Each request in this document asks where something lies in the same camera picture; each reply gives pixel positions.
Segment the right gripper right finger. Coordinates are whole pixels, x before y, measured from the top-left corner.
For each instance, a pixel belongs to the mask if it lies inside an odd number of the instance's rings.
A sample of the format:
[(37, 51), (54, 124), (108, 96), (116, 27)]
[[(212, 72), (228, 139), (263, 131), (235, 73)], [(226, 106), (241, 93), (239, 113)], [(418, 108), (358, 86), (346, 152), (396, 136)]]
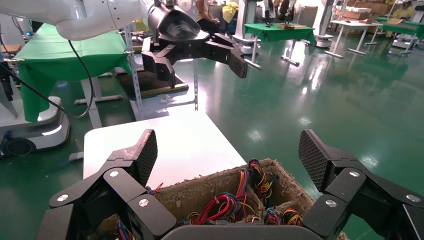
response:
[(298, 157), (320, 192), (303, 226), (334, 240), (351, 216), (386, 240), (424, 237), (424, 198), (367, 169), (351, 152), (328, 146), (311, 129), (300, 134)]

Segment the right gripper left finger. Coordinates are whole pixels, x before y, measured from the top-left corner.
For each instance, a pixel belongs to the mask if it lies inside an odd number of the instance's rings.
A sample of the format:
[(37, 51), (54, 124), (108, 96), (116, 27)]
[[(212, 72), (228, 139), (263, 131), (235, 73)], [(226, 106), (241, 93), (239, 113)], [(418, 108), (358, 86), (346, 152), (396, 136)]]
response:
[(137, 240), (161, 239), (177, 220), (146, 188), (157, 156), (152, 129), (135, 145), (113, 151), (96, 173), (49, 200), (36, 239), (87, 240), (114, 215)]

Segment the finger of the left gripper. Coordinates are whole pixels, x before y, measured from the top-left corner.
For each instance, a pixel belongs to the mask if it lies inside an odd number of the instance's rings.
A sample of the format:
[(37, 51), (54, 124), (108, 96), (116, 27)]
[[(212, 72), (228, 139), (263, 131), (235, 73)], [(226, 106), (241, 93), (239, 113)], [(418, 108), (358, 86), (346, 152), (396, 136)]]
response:
[(143, 45), (141, 56), (144, 70), (154, 73), (158, 80), (167, 82), (171, 89), (176, 86), (176, 75), (173, 65), (181, 59), (182, 49), (174, 44), (169, 44), (157, 54), (154, 51), (158, 50), (159, 45), (149, 43)]
[(238, 42), (221, 33), (215, 33), (203, 43), (203, 57), (229, 66), (239, 78), (245, 79), (248, 63)]

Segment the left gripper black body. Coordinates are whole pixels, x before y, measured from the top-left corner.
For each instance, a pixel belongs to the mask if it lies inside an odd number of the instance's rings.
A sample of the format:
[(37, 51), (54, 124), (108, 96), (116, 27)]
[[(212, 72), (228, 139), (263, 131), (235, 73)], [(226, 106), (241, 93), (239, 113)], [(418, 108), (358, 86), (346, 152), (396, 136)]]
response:
[(176, 5), (154, 4), (148, 13), (148, 27), (158, 44), (159, 56), (170, 61), (205, 58), (210, 34)]

